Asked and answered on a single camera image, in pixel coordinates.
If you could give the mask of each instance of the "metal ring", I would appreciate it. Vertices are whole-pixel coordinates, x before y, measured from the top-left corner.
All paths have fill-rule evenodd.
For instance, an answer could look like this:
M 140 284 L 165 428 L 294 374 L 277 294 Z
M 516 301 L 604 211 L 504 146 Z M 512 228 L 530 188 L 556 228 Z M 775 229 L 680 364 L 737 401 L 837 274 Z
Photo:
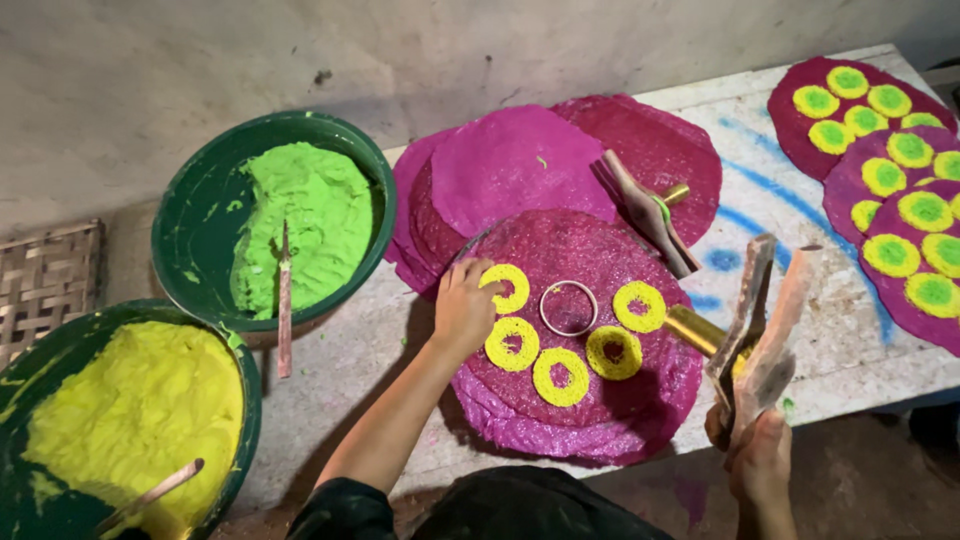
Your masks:
M 587 327 L 584 328 L 584 329 L 581 330 L 581 331 L 575 331 L 575 332 L 559 331 L 559 330 L 553 328 L 553 325 L 550 324 L 550 321 L 547 321 L 547 320 L 546 320 L 546 315 L 543 313 L 543 301 L 546 300 L 546 293 L 548 293 L 548 292 L 550 292 L 551 290 L 553 290 L 554 287 L 558 287 L 558 286 L 560 286 L 560 285 L 574 285 L 574 286 L 578 287 L 580 290 L 582 290 L 582 291 L 584 291 L 585 293 L 587 293 L 587 297 L 590 298 L 590 305 L 593 307 L 593 318 L 590 319 L 590 324 L 588 324 Z M 554 284 L 546 287 L 546 289 L 543 290 L 543 294 L 540 295 L 540 320 L 543 321 L 543 324 L 546 325 L 546 327 L 547 327 L 548 329 L 550 329 L 552 332 L 554 332 L 554 333 L 557 334 L 557 335 L 562 335 L 562 336 L 564 336 L 564 337 L 576 337 L 576 336 L 578 336 L 578 335 L 585 334 L 585 333 L 587 333 L 587 331 L 589 331 L 590 328 L 593 326 L 593 323 L 597 322 L 597 299 L 596 299 L 596 297 L 593 296 L 593 293 L 590 292 L 590 289 L 588 289 L 587 286 L 584 285 L 583 283 L 574 282 L 574 281 L 570 281 L 570 280 L 564 280 L 564 281 L 562 281 L 562 282 L 556 282 L 556 283 L 554 283 Z

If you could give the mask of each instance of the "brass pipe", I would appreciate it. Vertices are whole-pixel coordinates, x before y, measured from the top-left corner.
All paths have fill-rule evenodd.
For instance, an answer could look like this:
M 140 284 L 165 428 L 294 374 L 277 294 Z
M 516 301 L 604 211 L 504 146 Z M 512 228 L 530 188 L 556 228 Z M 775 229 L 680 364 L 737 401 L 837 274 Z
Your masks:
M 663 203 L 669 207 L 678 205 L 683 199 L 687 198 L 690 195 L 690 186 L 687 184 L 676 184 L 667 187 L 663 193 L 660 194 L 660 198 L 663 199 Z
M 668 309 L 663 322 L 677 337 L 707 358 L 716 355 L 717 349 L 727 337 L 723 330 L 686 306 L 673 306 Z

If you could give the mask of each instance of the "black shirt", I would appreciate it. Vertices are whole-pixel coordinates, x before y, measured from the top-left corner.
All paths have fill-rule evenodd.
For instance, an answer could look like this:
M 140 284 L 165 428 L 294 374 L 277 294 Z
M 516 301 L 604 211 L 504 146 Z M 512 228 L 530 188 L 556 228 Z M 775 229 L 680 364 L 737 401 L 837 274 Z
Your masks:
M 351 479 L 314 490 L 287 538 L 396 540 L 383 492 Z M 498 467 L 458 479 L 414 540 L 672 540 L 559 469 Z

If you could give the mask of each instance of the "person's arm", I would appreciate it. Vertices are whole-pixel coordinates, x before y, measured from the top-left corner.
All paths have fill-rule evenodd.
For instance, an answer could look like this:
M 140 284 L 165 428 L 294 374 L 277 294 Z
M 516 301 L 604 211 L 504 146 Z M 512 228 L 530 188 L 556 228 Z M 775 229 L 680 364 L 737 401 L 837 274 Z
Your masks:
M 717 431 L 718 412 L 708 414 L 708 433 Z M 796 540 L 788 490 L 792 441 L 783 416 L 767 411 L 744 431 L 740 449 L 727 459 L 730 491 L 740 506 L 737 540 Z
M 478 284 L 492 265 L 486 259 L 466 258 L 441 278 L 433 335 L 340 443 L 318 486 L 347 478 L 385 494 L 394 488 L 450 379 L 490 335 L 496 317 L 492 298 L 503 291 L 503 284 Z

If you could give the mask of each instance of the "hand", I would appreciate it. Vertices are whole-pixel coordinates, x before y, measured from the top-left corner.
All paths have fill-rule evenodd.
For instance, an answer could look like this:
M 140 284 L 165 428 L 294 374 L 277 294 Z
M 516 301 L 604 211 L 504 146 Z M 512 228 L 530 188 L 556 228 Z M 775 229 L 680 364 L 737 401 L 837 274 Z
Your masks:
M 789 511 L 790 445 L 793 433 L 783 415 L 774 410 L 761 414 L 740 439 L 724 468 L 730 472 L 730 491 L 741 504 L 759 510 Z
M 503 283 L 479 287 L 480 276 L 493 261 L 465 258 L 440 279 L 437 316 L 431 341 L 456 353 L 463 361 L 483 346 L 493 330 L 496 305 L 493 296 L 504 291 Z

